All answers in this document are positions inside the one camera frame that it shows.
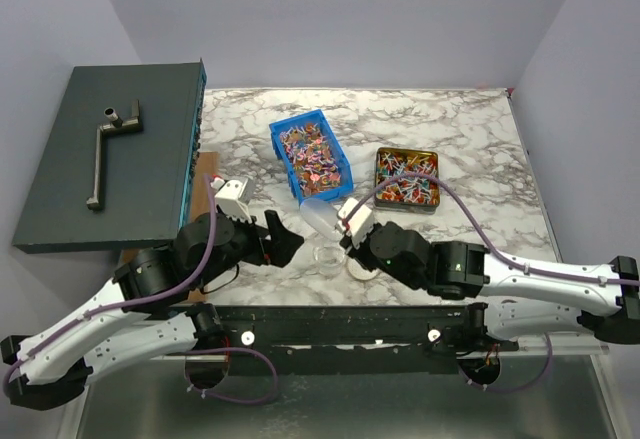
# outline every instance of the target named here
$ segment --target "metal tin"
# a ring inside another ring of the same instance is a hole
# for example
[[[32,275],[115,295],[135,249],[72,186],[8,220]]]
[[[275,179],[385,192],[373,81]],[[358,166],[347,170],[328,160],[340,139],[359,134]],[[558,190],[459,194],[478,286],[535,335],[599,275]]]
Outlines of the metal tin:
[[[438,154],[431,151],[381,147],[376,153],[377,186],[402,172],[424,172],[438,177]],[[376,193],[376,207],[433,214],[440,205],[440,188],[426,179],[409,179]]]

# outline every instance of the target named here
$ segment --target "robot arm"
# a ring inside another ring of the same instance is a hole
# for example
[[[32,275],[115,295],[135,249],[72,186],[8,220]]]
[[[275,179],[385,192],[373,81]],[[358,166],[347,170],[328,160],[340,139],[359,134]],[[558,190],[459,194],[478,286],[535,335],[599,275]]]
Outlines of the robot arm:
[[[198,344],[221,345],[220,324],[210,308],[199,305],[163,323],[116,335],[150,314],[184,301],[190,289],[203,288],[241,261],[284,267],[304,242],[282,225],[275,211],[265,211],[267,228],[256,224],[247,206],[253,192],[249,179],[224,182],[216,178],[211,186],[217,189],[215,239],[209,259],[195,281],[167,294],[199,266],[209,239],[210,214],[184,226],[171,243],[141,251],[119,267],[95,296],[56,325],[36,336],[4,339],[0,343],[4,362],[20,364],[18,377],[5,388],[12,404],[50,409],[78,396],[85,385],[129,364],[189,351]],[[159,300],[110,310],[108,307],[150,296]],[[87,311],[97,308],[105,311],[87,317]],[[52,337],[50,344],[30,354]]]
[[[356,203],[349,199],[338,217],[347,217]],[[509,255],[520,270],[481,245],[430,243],[418,232],[393,222],[380,225],[366,206],[356,211],[348,226],[339,223],[339,227],[345,232],[341,245],[350,257],[412,289],[449,300],[521,298],[499,306],[485,304],[484,326],[489,338],[507,341],[525,334],[591,331],[605,342],[640,344],[638,289],[616,283],[620,279],[638,281],[632,258],[619,256],[609,264],[577,266]]]

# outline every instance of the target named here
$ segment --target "white clamp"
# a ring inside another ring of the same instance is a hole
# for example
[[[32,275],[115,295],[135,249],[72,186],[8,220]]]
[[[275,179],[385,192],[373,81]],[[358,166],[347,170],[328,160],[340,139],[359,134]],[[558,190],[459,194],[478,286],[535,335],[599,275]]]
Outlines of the white clamp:
[[[358,204],[358,201],[353,197],[347,199],[344,206],[338,211],[338,218],[344,219]],[[367,206],[362,206],[356,211],[354,216],[349,220],[348,227],[345,226],[342,221],[338,221],[336,225],[337,229],[343,234],[348,233],[351,235],[351,242],[353,247],[358,249],[360,243],[367,238],[367,234],[373,229],[375,224],[375,218],[373,217],[373,211]]]
[[[217,178],[212,181],[211,187],[215,189],[214,182],[219,184],[219,181]],[[225,216],[232,220],[251,222],[251,214],[247,204],[253,196],[254,190],[253,179],[248,177],[231,179],[225,182],[224,186],[216,193],[216,205]]]

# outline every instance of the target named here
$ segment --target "gray wall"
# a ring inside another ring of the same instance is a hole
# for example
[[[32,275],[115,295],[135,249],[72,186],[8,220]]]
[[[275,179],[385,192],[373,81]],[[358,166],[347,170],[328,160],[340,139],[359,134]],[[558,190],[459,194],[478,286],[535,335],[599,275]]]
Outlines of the gray wall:
[[[565,261],[640,258],[640,0],[567,0],[514,93]],[[614,347],[640,437],[640,348]]]
[[[145,62],[209,87],[514,86],[564,0],[111,0]]]
[[[0,0],[0,338],[35,333],[104,282],[105,254],[26,256],[10,247],[71,68],[136,63],[108,0]],[[0,398],[0,437],[55,437],[60,410],[10,407]]]

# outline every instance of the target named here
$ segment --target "clear plastic cup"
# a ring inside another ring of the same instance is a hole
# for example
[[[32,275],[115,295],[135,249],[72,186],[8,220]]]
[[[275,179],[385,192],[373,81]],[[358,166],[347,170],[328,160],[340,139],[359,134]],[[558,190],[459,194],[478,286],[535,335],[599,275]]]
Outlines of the clear plastic cup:
[[[342,271],[346,255],[338,245],[322,245],[313,249],[313,257],[320,274],[335,277]]]

